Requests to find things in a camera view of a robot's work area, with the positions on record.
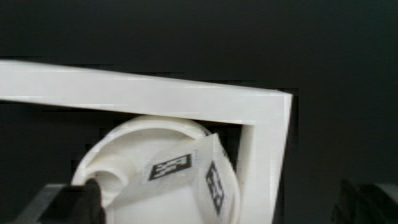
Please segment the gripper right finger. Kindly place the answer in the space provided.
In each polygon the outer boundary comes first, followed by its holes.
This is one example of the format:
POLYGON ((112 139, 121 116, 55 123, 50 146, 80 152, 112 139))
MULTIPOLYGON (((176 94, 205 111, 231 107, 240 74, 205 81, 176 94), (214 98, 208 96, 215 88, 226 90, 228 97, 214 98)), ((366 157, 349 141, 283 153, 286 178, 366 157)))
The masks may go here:
POLYGON ((331 224, 398 224, 398 184, 341 181, 331 224))

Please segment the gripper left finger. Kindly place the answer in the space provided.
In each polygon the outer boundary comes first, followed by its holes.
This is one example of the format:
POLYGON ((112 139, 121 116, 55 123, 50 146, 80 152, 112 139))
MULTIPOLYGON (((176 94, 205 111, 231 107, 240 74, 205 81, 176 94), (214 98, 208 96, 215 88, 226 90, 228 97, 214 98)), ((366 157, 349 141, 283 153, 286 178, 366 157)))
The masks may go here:
POLYGON ((89 179, 80 185, 48 184, 13 224, 107 224, 102 188, 89 179))

